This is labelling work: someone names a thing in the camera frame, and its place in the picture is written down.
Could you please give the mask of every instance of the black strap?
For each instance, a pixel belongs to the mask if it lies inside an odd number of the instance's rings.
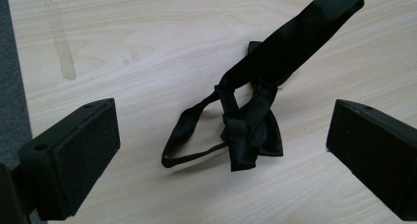
[[[277,87],[363,6],[364,0],[315,0],[264,42],[251,42],[249,54],[224,74],[214,92],[181,114],[162,152],[162,165],[173,167],[226,146],[232,171],[255,167],[258,155],[282,156],[279,128],[270,111]],[[233,92],[249,82],[254,87],[252,99],[239,108]],[[205,152],[168,158],[194,132],[205,107],[218,99],[224,110],[224,142]]]

